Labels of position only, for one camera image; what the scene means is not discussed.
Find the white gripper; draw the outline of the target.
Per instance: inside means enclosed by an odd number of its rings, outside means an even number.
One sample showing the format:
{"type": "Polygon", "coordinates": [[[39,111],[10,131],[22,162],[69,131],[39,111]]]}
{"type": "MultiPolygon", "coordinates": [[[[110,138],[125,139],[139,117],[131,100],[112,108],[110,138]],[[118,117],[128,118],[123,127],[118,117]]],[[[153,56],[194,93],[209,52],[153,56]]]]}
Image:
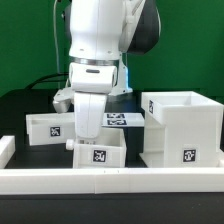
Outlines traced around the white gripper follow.
{"type": "Polygon", "coordinates": [[[78,139],[99,136],[107,96],[95,93],[74,93],[75,132],[78,139]]]}

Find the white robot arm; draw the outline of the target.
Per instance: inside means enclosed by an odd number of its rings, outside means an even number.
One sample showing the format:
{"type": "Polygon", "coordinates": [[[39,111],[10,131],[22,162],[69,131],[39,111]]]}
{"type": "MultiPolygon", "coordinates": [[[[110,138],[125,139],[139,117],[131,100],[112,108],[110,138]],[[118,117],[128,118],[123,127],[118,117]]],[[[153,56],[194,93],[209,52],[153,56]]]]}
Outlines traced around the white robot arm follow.
{"type": "Polygon", "coordinates": [[[79,139],[99,136],[107,96],[118,82],[121,55],[147,53],[160,31],[155,0],[71,1],[69,79],[79,139]]]}

